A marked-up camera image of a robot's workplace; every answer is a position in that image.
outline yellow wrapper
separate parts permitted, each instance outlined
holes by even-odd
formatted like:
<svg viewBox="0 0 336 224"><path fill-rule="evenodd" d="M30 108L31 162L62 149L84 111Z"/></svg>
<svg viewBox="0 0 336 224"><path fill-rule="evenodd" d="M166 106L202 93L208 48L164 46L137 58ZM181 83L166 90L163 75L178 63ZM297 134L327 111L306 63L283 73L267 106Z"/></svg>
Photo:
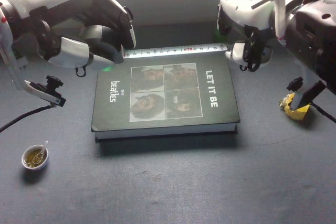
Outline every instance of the yellow wrapper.
<svg viewBox="0 0 336 224"><path fill-rule="evenodd" d="M307 114L310 105L308 104L307 106L294 111L290 110L289 104L293 100L294 95L294 93L287 95L282 101L280 101L280 107L284 109L286 115L288 115L291 119L302 121L305 118L304 116Z"/></svg>

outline green light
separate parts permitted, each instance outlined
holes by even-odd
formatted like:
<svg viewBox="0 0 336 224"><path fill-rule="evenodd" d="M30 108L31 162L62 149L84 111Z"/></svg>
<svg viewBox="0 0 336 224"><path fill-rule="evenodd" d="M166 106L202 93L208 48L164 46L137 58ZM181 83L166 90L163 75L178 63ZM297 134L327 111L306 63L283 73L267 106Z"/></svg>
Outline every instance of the green light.
<svg viewBox="0 0 336 224"><path fill-rule="evenodd" d="M103 69L103 71L108 72L108 71L112 71L112 69L113 69L113 67L107 67L107 68Z"/></svg>

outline table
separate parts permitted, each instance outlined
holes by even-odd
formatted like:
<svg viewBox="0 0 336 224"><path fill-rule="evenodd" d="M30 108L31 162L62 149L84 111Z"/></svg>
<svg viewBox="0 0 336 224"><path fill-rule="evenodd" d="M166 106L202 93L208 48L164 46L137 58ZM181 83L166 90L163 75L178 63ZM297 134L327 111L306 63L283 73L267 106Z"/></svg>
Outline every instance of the table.
<svg viewBox="0 0 336 224"><path fill-rule="evenodd" d="M97 73L30 59L27 80L65 84L67 99L0 134L1 223L336 223L336 127L312 109L304 124L278 108L299 68L282 49L256 73L230 63L238 134L96 144L90 132ZM0 125L47 105L17 91L0 63ZM336 97L320 105L336 115ZM23 151L49 141L50 163L30 173Z"/></svg>

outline white spoon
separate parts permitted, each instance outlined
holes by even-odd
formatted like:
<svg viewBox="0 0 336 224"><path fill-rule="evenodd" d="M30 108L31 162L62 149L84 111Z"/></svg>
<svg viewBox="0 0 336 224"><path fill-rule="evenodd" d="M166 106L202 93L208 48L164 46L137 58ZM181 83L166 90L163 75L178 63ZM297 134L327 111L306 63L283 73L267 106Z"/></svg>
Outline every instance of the white spoon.
<svg viewBox="0 0 336 224"><path fill-rule="evenodd" d="M46 141L46 143L42 147L42 150L38 154L36 154L35 157L33 158L34 165L38 165L39 163L41 163L43 156L44 156L44 151L46 150L46 147L47 147L47 143L48 141Z"/></svg>

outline white measuring strip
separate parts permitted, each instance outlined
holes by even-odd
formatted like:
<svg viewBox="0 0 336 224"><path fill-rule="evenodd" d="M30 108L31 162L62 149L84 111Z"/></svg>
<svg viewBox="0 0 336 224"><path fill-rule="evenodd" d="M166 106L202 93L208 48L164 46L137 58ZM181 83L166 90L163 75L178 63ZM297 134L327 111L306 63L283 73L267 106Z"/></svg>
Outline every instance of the white measuring strip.
<svg viewBox="0 0 336 224"><path fill-rule="evenodd" d="M187 55L197 54L200 52L218 52L227 51L227 44L203 44L183 47L164 47L164 48L150 48L139 50L127 50L124 52L124 58L144 58L168 55Z"/></svg>

